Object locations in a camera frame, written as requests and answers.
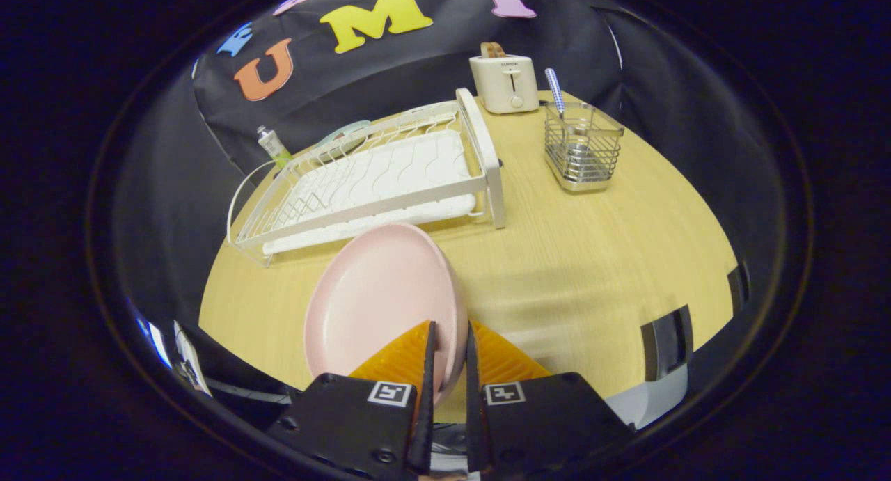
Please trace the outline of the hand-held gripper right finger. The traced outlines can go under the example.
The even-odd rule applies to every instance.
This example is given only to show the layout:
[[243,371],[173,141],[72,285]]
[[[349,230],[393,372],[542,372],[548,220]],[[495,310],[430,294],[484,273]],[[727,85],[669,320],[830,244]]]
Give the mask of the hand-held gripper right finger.
[[468,465],[482,477],[577,477],[630,442],[631,424],[574,371],[552,373],[472,320],[466,347]]

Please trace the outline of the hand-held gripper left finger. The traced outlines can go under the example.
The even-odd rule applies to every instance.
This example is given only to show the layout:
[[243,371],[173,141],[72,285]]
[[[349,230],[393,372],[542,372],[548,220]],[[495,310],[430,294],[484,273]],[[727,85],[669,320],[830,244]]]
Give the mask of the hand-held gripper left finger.
[[436,323],[424,320],[363,364],[359,377],[322,373],[268,429],[331,478],[429,474]]

